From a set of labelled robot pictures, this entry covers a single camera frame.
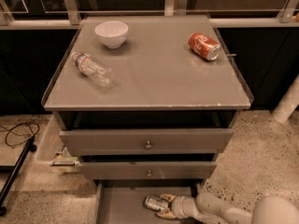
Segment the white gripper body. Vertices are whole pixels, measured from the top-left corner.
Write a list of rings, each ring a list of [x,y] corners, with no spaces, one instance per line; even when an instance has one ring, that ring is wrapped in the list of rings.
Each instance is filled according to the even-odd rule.
[[[171,203],[171,211],[177,218],[187,218],[183,210],[184,196],[177,196]]]

